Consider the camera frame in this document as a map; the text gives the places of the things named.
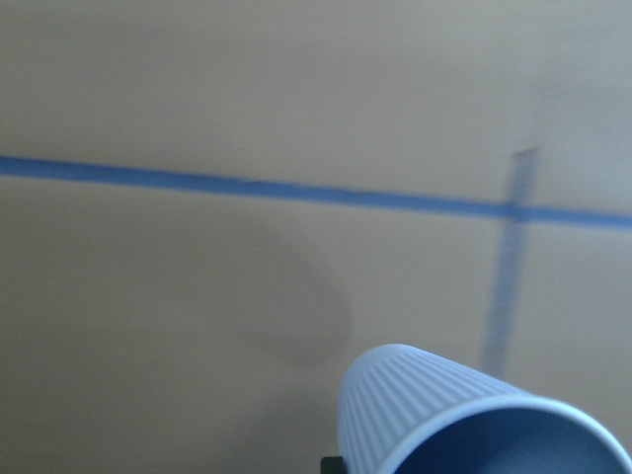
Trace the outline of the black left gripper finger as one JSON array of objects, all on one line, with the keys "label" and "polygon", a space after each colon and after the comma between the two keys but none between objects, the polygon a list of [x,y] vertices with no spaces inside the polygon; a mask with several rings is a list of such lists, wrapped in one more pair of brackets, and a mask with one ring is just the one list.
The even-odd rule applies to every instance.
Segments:
[{"label": "black left gripper finger", "polygon": [[320,474],[345,474],[345,461],[342,456],[325,456],[320,460]]}]

